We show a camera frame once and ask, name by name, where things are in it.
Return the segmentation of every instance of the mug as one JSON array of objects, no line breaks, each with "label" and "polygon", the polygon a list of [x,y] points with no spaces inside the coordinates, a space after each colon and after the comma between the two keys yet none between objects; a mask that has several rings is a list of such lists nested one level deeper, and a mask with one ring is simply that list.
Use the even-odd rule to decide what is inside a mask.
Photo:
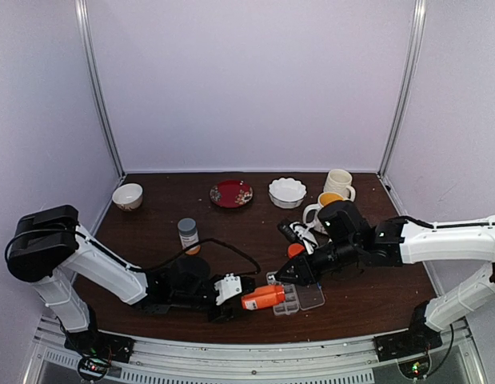
[{"label": "mug", "polygon": [[352,187],[352,175],[346,170],[331,170],[325,180],[324,192],[335,192],[353,202],[356,190]]},{"label": "mug", "polygon": [[[302,214],[302,222],[309,228],[314,228],[321,234],[327,234],[325,228],[317,219],[318,211],[331,202],[338,202],[343,200],[345,200],[343,196],[335,192],[324,192],[323,194],[320,194],[320,196],[318,196],[318,202],[316,204],[311,204],[304,209],[304,214]],[[312,211],[315,211],[315,213],[313,214],[313,220],[308,222],[308,215]]]}]

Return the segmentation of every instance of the white panel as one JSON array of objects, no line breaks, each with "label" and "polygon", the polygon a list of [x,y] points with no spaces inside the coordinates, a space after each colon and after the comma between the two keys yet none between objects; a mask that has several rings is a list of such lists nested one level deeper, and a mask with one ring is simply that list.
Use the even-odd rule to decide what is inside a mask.
[{"label": "white panel", "polygon": [[94,0],[124,167],[376,170],[412,0]]},{"label": "white panel", "polygon": [[69,203],[91,227],[116,182],[86,71],[74,1],[0,0],[0,382],[21,382],[42,311],[4,262],[16,222]]},{"label": "white panel", "polygon": [[[427,2],[410,103],[389,168],[404,207],[425,220],[495,214],[495,0]],[[437,262],[445,290],[476,262]],[[495,303],[469,316],[495,384]]]}]

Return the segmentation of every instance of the orange bottle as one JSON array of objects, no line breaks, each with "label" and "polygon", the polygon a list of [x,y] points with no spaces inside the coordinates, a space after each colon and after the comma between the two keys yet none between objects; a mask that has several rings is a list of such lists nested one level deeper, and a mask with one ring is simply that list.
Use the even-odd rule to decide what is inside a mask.
[{"label": "orange bottle", "polygon": [[260,286],[252,294],[242,297],[244,310],[261,310],[284,302],[285,289],[283,286]]}]

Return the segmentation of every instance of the bowl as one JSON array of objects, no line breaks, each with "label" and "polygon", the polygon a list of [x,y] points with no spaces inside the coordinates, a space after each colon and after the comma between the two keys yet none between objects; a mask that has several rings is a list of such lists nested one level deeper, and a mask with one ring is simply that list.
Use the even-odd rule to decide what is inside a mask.
[{"label": "bowl", "polygon": [[279,178],[269,184],[270,201],[283,210],[300,206],[305,194],[305,185],[294,178]]},{"label": "bowl", "polygon": [[142,187],[134,183],[120,186],[112,194],[112,201],[120,210],[136,210],[142,204]]}]

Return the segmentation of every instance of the red plate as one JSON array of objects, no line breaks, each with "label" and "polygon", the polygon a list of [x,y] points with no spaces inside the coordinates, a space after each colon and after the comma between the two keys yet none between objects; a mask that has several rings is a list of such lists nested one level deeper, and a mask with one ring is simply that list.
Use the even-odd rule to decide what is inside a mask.
[{"label": "red plate", "polygon": [[210,198],[223,208],[238,208],[251,201],[253,189],[241,180],[226,180],[210,190]]}]

